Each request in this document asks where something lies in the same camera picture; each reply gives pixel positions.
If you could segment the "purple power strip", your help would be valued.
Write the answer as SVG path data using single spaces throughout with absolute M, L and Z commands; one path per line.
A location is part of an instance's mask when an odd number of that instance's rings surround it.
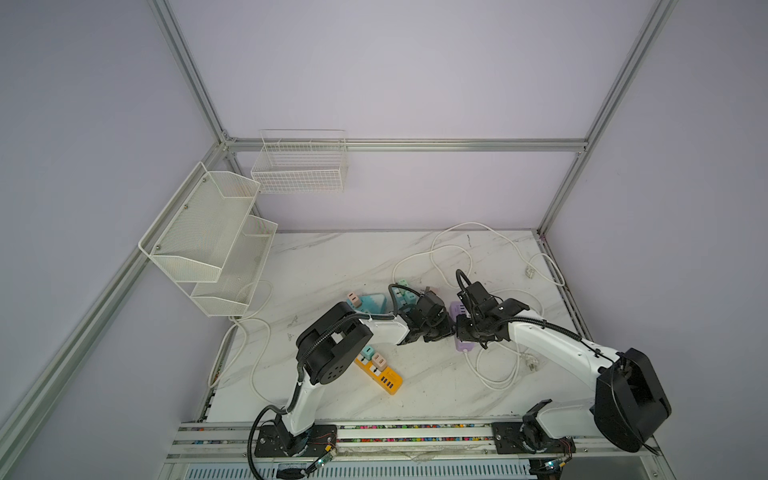
M 460 353 L 471 352 L 475 346 L 475 343 L 471 340 L 464 339 L 466 327 L 470 317 L 462 302 L 453 301 L 450 303 L 449 317 L 454 329 L 455 349 Z

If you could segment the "blue rectangular power strip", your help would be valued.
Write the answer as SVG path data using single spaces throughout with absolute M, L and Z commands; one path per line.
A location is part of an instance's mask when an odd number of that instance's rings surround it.
M 394 299 L 392 300 L 393 306 L 396 307 L 398 311 L 402 311 L 406 306 L 415 305 L 418 302 L 421 293 L 411 286 L 411 291 L 402 290 L 396 282 L 396 287 L 391 290 L 391 293 L 394 295 Z

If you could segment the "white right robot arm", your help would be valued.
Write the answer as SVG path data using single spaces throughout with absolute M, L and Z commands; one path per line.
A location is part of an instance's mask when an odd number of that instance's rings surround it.
M 511 341 L 563 368 L 591 395 L 570 402 L 543 399 L 523 415 L 523 447 L 539 452 L 565 437 L 599 434 L 635 453 L 671 416 L 672 407 L 652 362 L 643 352 L 617 351 L 554 324 L 514 298 L 500 299 L 457 272 L 458 298 L 467 315 L 458 321 L 464 341 L 483 347 Z

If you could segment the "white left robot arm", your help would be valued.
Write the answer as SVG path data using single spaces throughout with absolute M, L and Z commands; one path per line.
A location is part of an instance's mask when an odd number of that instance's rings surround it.
M 297 384 L 278 424 L 292 437 L 310 430 L 323 388 L 337 380 L 368 345 L 408 345 L 439 341 L 454 334 L 445 303 L 434 293 L 417 295 L 391 313 L 373 314 L 338 302 L 296 340 Z

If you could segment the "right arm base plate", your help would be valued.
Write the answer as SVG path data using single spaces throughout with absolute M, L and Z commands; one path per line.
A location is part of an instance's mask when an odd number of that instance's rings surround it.
M 571 437 L 552 438 L 536 422 L 494 422 L 492 437 L 498 454 L 573 454 Z

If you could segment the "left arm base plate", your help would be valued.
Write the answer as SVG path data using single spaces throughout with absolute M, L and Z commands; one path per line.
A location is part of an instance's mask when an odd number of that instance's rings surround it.
M 298 436 L 289 435 L 282 427 L 269 423 L 262 426 L 252 442 L 255 458 L 315 458 L 337 442 L 338 428 L 316 424 Z

